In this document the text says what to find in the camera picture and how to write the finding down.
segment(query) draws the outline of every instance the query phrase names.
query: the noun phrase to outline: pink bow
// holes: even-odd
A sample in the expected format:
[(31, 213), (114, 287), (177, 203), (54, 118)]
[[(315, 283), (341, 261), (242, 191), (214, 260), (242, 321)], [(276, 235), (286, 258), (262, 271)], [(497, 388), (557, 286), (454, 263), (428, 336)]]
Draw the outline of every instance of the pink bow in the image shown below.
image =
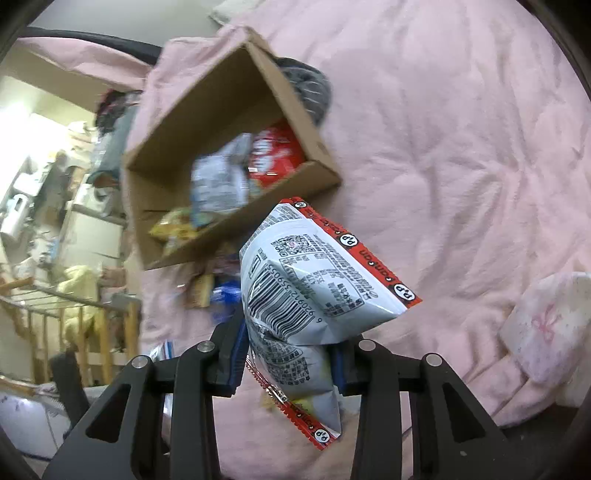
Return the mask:
[(550, 317), (552, 316), (551, 312), (553, 309), (554, 304), (551, 303), (546, 308), (544, 316), (536, 315), (531, 319), (532, 326), (536, 327), (542, 333), (544, 341), (547, 344), (551, 344), (552, 340), (554, 340), (554, 324), (562, 320), (562, 315), (560, 313), (556, 315), (553, 320), (551, 320)]

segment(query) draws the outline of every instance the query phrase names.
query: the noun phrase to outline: wooden baluster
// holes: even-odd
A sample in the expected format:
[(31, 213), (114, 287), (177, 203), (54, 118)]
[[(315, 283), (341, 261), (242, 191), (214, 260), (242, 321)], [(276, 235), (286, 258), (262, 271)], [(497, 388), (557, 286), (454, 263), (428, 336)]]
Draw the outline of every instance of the wooden baluster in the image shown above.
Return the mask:
[(86, 336), (84, 332), (84, 307), (78, 307), (78, 336), (76, 344), (78, 346), (78, 365), (80, 366), (82, 386), (88, 387), (88, 353), (86, 352)]
[(58, 333), (58, 338), (60, 339), (60, 352), (64, 351), (64, 317), (66, 315), (66, 309), (60, 309), (60, 315), (57, 319), (59, 323), (60, 332)]
[(35, 333), (33, 332), (33, 314), (27, 310), (27, 329), (29, 336), (29, 345), (31, 346), (31, 376), (33, 382), (37, 382), (35, 378), (35, 362), (37, 360), (37, 342), (35, 341)]
[(103, 382), (108, 385), (113, 380), (113, 360), (111, 359), (111, 346), (109, 342), (109, 325), (106, 321), (105, 311), (97, 309), (95, 314), (95, 325), (98, 326), (100, 360), (103, 372)]
[(47, 315), (43, 316), (43, 381), (49, 382), (49, 341), (47, 340)]
[(125, 313), (125, 350), (127, 360), (138, 355), (138, 305), (132, 301)]

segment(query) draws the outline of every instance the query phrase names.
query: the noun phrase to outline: pink comforter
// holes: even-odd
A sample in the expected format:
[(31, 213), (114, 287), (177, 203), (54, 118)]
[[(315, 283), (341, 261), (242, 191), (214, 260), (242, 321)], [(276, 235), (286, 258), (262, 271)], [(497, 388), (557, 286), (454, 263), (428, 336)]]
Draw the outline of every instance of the pink comforter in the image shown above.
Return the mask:
[[(543, 26), (515, 0), (268, 0), (240, 23), (328, 76), (322, 136), (345, 181), (312, 204), (424, 299), (368, 336), (401, 355), (442, 354), (499, 424), (552, 403), (497, 338), (532, 282), (591, 269), (591, 109)], [(168, 43), (129, 146), (241, 35), (234, 25)], [(173, 339), (180, 351), (211, 332), (174, 296), (191, 268), (145, 272), (144, 348)], [(248, 373), (215, 410), (229, 477), (348, 478), (355, 416), (320, 453), (261, 406)]]

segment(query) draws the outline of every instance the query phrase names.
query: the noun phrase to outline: barcode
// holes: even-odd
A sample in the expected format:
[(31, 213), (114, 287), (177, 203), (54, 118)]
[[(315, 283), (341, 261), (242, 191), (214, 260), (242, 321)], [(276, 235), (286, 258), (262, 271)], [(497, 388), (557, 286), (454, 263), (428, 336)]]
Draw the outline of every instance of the barcode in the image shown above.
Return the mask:
[(252, 282), (248, 311), (285, 340), (301, 332), (313, 316), (302, 308), (291, 291), (275, 280), (271, 270), (273, 267), (267, 266)]

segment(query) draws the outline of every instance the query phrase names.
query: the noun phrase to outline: red snack bag stripe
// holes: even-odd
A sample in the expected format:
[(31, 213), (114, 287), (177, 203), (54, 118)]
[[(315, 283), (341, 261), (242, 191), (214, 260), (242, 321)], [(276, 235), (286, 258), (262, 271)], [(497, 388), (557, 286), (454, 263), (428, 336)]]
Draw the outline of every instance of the red snack bag stripe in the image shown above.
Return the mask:
[(421, 299), (414, 294), (400, 279), (369, 249), (361, 243), (354, 234), (343, 228), (338, 223), (331, 222), (320, 215), (307, 202), (300, 197), (283, 199), (280, 203), (289, 203), (297, 209), (305, 218), (313, 220), (322, 230), (336, 240), (347, 252), (357, 260), (368, 272), (388, 290), (395, 294), (405, 307), (410, 308), (421, 302)]

